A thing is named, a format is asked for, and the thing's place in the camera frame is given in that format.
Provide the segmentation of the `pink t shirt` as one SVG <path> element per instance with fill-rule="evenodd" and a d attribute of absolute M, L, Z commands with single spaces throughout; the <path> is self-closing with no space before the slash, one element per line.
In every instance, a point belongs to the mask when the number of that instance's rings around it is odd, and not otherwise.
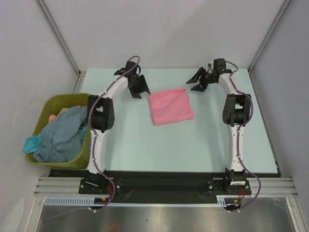
<path fill-rule="evenodd" d="M 155 126 L 195 118 L 186 88 L 164 90 L 148 98 L 150 115 Z"/>

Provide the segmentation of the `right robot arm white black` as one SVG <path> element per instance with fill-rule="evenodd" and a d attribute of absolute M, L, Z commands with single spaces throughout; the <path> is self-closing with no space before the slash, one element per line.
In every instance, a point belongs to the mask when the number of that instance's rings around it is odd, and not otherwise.
<path fill-rule="evenodd" d="M 244 129 L 253 116 L 251 96 L 237 88 L 232 79 L 238 70 L 227 67 L 231 62 L 224 58 L 215 59 L 208 68 L 199 68 L 187 84 L 194 84 L 192 91 L 204 92 L 208 85 L 219 84 L 226 95 L 223 108 L 223 123 L 228 131 L 228 162 L 222 180 L 208 180 L 207 187 L 210 195 L 251 195 L 251 187 L 247 180 L 247 169 L 243 161 Z"/>

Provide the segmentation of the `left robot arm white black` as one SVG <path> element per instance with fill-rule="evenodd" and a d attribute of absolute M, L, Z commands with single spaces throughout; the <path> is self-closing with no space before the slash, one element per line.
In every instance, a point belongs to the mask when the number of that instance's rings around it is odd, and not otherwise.
<path fill-rule="evenodd" d="M 111 83 L 98 95 L 90 95 L 87 105 L 87 120 L 91 135 L 90 160 L 87 167 L 88 174 L 85 182 L 96 193 L 102 193 L 112 180 L 104 172 L 105 146 L 108 134 L 115 123 L 114 100 L 126 89 L 134 99 L 141 99 L 141 94 L 150 90 L 145 77 L 141 74 L 139 61 L 133 61 L 133 56 L 125 67 L 118 69 Z"/>

